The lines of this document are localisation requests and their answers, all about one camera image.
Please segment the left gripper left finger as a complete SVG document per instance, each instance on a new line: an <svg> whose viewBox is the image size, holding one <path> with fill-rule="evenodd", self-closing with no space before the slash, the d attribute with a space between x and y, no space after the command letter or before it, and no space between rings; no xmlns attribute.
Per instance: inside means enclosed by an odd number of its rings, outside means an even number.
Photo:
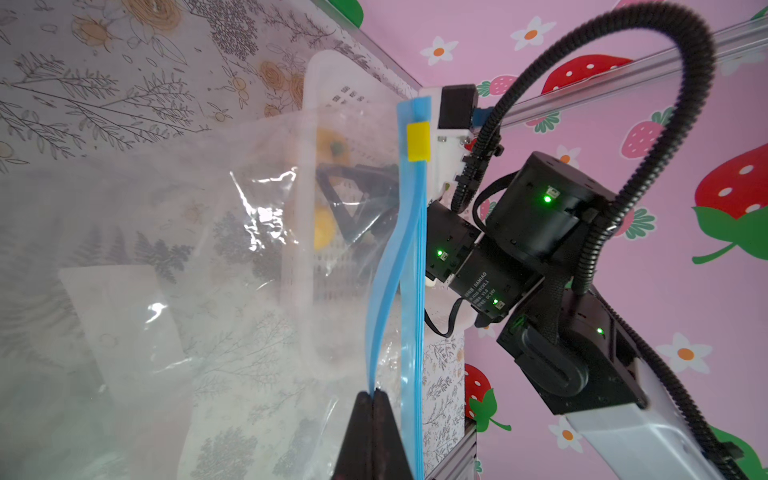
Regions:
<svg viewBox="0 0 768 480"><path fill-rule="evenodd" d="M373 478L374 403L367 391L357 394L332 480Z"/></svg>

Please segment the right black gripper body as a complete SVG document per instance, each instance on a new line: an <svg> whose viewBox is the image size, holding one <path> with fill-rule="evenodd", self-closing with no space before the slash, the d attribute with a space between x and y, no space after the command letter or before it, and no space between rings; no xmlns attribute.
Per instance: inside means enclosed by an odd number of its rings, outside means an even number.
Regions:
<svg viewBox="0 0 768 480"><path fill-rule="evenodd" d="M435 201L427 208L426 276L482 315L506 315L540 281L490 237Z"/></svg>

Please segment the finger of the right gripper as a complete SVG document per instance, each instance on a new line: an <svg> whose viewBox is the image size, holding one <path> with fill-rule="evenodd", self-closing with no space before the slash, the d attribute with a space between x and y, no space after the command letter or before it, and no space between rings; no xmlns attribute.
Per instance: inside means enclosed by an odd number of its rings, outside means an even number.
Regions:
<svg viewBox="0 0 768 480"><path fill-rule="evenodd" d="M316 168L315 178L344 240L391 234L399 204L397 166L326 166Z"/></svg>

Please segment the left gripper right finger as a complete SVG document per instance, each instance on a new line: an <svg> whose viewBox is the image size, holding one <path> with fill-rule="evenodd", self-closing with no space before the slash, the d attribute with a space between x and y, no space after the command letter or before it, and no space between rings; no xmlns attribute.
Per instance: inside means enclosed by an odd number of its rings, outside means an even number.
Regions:
<svg viewBox="0 0 768 480"><path fill-rule="evenodd" d="M372 400L372 478L413 480L388 395L376 389Z"/></svg>

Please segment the yellow orange toy fruit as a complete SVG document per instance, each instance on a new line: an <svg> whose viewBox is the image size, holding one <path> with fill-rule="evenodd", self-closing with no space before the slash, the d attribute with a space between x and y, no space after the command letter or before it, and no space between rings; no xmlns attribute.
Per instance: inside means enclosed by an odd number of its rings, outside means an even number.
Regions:
<svg viewBox="0 0 768 480"><path fill-rule="evenodd" d="M350 166L350 147L346 137L335 130L319 127L316 130L316 165L317 169Z"/></svg>

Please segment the white plastic basket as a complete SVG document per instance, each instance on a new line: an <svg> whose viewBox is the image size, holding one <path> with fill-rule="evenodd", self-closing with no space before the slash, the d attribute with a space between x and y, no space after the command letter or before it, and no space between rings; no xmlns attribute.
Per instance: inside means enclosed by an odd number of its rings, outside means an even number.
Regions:
<svg viewBox="0 0 768 480"><path fill-rule="evenodd" d="M368 295L399 203L400 98L342 54L308 65L292 129L281 304L300 364L318 380L362 374Z"/></svg>

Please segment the clear zip top bag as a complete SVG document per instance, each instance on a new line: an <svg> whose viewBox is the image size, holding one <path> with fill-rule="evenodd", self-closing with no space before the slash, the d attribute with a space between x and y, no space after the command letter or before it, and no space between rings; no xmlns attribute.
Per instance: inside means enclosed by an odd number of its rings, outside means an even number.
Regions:
<svg viewBox="0 0 768 480"><path fill-rule="evenodd" d="M365 368L318 380L281 304L299 114L155 144L78 114L1 138L1 475L331 479L357 394L389 397L414 479L424 166L405 155Z"/></svg>

